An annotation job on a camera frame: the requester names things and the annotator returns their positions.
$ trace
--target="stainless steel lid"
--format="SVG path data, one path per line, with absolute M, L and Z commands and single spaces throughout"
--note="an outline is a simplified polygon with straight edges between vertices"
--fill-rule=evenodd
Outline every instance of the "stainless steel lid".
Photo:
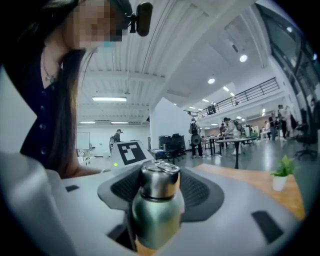
M 141 168 L 142 193 L 151 198 L 168 198 L 176 193 L 180 167 L 164 161 L 147 163 Z

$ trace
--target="black rubber mat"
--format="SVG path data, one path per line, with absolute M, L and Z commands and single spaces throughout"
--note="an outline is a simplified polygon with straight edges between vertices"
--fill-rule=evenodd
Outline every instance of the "black rubber mat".
M 98 188 L 99 198 L 112 209 L 126 211 L 140 188 L 140 167 L 112 178 Z M 210 218 L 223 204 L 224 192 L 216 183 L 182 167 L 180 190 L 184 199 L 182 222 L 200 222 Z
M 201 222 L 210 218 L 222 206 L 225 194 L 211 180 L 181 167 L 180 190 L 184 199 L 182 222 Z
M 251 213 L 268 244 L 277 240 L 284 232 L 274 219 L 264 210 Z
M 140 188 L 139 174 L 140 169 L 114 183 L 111 186 L 112 193 L 128 203 L 132 203 Z

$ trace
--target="green leaves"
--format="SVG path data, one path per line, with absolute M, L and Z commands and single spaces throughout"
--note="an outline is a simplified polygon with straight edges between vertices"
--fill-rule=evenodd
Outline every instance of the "green leaves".
M 284 155 L 281 161 L 277 161 L 279 167 L 276 172 L 271 173 L 271 175 L 276 177 L 286 177 L 290 174 L 293 174 L 295 169 L 293 161 L 294 158 L 288 158 L 287 155 Z

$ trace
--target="metal water bottle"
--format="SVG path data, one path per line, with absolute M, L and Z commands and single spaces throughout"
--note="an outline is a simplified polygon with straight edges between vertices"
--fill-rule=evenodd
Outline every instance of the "metal water bottle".
M 180 228 L 179 171 L 178 166 L 164 161 L 141 168 L 141 187 L 133 200 L 132 214 L 137 239 L 147 248 L 160 248 Z

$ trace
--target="white pot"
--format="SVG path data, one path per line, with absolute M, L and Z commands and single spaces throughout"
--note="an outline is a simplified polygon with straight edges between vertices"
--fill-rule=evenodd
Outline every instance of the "white pot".
M 275 191 L 281 191 L 284 189 L 288 176 L 279 177 L 273 176 L 273 189 Z

